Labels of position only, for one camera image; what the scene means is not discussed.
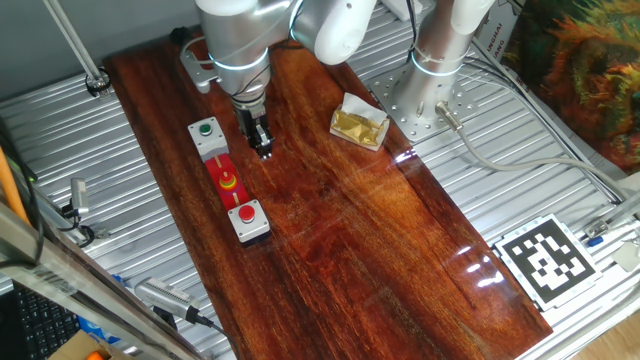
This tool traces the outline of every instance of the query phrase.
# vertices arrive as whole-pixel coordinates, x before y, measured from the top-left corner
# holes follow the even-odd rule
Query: wooden board
[[[395,125],[378,152],[329,134],[344,91],[375,104],[346,65],[273,51],[276,142],[261,162],[229,97],[198,93],[178,50],[150,45],[107,70],[244,359],[510,359],[551,333]],[[209,116],[271,221],[265,243],[240,246],[191,142],[187,125]]]

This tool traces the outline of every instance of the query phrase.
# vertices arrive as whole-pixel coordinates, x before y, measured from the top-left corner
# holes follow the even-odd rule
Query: cardboard box
[[[519,10],[508,0],[496,0],[489,10],[487,22],[481,25],[480,31],[476,34],[484,49],[498,61],[504,55],[518,15]]]
[[[94,351],[100,353],[104,360],[134,360],[104,340],[93,338],[82,330],[62,345],[49,360],[86,360]]]

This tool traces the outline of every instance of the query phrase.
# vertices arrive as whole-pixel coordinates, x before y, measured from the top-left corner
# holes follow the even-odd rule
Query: colorful fabric
[[[604,157],[640,170],[640,0],[527,0],[504,63]]]

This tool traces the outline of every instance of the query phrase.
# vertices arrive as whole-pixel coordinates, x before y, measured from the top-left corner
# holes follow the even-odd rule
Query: keyboard
[[[62,306],[13,283],[29,360],[46,360],[80,330],[78,317]]]

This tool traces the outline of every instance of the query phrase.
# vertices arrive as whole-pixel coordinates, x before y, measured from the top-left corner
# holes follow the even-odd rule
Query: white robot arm
[[[393,89],[394,101],[434,117],[435,104],[452,97],[452,86],[473,32],[494,0],[437,0],[423,21],[411,59],[414,67]],[[210,61],[222,89],[231,95],[243,133],[258,155],[271,156],[273,137],[264,108],[271,78],[268,47],[294,39],[328,65],[347,60],[367,31],[376,0],[196,0]],[[207,72],[181,60],[201,92]]]
[[[292,38],[323,63],[339,64],[358,48],[375,0],[196,0],[218,82],[231,95],[249,144],[271,156],[273,137],[264,109],[271,74],[268,47]],[[202,92],[208,79],[194,78]]]

